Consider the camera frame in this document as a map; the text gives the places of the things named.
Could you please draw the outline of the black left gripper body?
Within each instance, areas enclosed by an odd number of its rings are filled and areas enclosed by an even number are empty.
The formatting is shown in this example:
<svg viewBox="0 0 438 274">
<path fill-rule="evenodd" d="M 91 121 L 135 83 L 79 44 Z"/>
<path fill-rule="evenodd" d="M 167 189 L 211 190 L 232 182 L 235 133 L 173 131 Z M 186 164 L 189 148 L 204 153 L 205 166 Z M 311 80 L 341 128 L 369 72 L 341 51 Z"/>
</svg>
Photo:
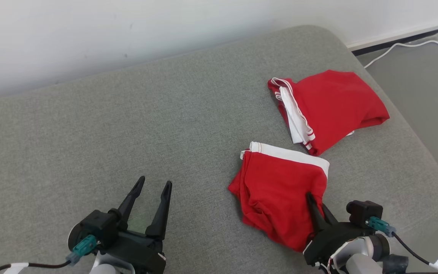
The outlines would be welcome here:
<svg viewBox="0 0 438 274">
<path fill-rule="evenodd" d="M 163 238 L 143 233 L 118 232 L 107 254 L 129 263 L 136 274 L 163 274 L 166 267 Z"/>
</svg>

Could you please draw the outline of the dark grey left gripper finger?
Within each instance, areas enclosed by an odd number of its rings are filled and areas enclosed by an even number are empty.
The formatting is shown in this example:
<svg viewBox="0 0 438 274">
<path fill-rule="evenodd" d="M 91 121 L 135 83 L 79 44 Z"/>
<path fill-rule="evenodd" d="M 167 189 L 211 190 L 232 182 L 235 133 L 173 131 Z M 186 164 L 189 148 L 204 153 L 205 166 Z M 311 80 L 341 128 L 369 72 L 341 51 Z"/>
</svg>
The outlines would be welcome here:
<svg viewBox="0 0 438 274">
<path fill-rule="evenodd" d="M 168 214 L 171 202 L 173 184 L 171 181 L 167 181 L 165 187 L 160 195 L 160 204 L 156 210 L 155 216 L 151 225 L 149 225 L 145 231 L 145 235 L 149 238 L 163 241 L 165 239 Z"/>
<path fill-rule="evenodd" d="M 139 195 L 141 194 L 141 190 L 144 186 L 145 179 L 146 179 L 145 176 L 139 177 L 135 185 L 132 187 L 132 189 L 129 191 L 125 199 L 118 207 L 118 212 L 120 213 L 120 221 L 118 227 L 120 229 L 128 228 L 129 216 L 132 212 L 132 208 L 134 206 L 136 198 L 138 198 Z"/>
</svg>

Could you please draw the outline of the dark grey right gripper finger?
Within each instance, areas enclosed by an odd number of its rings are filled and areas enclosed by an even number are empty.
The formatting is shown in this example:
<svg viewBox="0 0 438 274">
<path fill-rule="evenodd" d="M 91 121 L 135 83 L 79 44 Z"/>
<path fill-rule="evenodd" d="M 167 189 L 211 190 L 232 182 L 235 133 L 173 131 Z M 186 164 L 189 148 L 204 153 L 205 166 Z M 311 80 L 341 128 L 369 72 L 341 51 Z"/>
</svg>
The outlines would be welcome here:
<svg viewBox="0 0 438 274">
<path fill-rule="evenodd" d="M 309 209 L 310 218 L 313 226 L 313 233 L 319 233 L 327 228 L 328 223 L 325 218 L 324 204 L 311 192 L 306 193 L 306 204 Z"/>
<path fill-rule="evenodd" d="M 332 212 L 327 208 L 325 204 L 322 204 L 322 211 L 324 213 L 324 220 L 327 224 L 333 226 L 338 223 L 338 220 L 332 214 Z"/>
</svg>

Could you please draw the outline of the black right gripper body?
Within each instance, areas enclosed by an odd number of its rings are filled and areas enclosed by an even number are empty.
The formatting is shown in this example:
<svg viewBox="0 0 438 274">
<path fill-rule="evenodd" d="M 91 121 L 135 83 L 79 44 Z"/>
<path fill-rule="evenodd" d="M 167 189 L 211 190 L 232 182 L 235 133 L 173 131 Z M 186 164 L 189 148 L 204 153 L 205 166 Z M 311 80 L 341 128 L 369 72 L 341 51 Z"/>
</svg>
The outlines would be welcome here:
<svg viewBox="0 0 438 274">
<path fill-rule="evenodd" d="M 363 236 L 374 234 L 370 227 L 357 226 L 351 222 L 339 222 L 316 233 L 303 252 L 307 265 L 327 263 L 332 254 L 344 243 Z"/>
</svg>

